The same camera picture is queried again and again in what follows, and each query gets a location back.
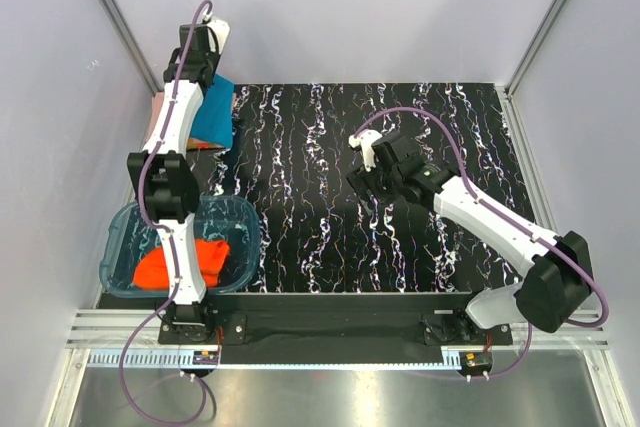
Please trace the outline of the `blue t-shirt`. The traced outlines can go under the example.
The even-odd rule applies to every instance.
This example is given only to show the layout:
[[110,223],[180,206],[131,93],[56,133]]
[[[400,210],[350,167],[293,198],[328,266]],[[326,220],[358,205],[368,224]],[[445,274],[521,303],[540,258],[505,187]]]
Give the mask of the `blue t-shirt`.
[[188,142],[189,150],[232,147],[234,95],[234,83],[216,74],[195,116]]

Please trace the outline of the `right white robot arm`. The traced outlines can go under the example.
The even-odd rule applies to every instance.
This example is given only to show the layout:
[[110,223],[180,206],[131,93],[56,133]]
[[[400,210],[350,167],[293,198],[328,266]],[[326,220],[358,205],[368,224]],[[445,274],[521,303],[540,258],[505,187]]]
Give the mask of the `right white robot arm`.
[[517,270],[520,282],[473,295],[464,309],[470,324],[487,330],[526,321],[554,333],[591,295],[588,243],[578,233],[558,235],[527,221],[466,184],[457,169],[428,161],[397,131],[367,129],[348,143],[362,163],[347,180],[367,211],[399,199],[419,205],[461,226]]

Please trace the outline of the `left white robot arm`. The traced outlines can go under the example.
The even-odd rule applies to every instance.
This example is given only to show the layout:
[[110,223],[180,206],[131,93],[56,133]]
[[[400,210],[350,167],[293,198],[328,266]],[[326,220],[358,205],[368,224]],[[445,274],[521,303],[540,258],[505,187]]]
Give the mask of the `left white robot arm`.
[[163,73],[165,94],[156,124],[143,150],[127,158],[140,214],[158,233],[166,263],[162,343],[204,342],[214,334],[194,235],[200,190],[185,155],[229,34],[229,24],[217,17],[179,28],[180,44]]

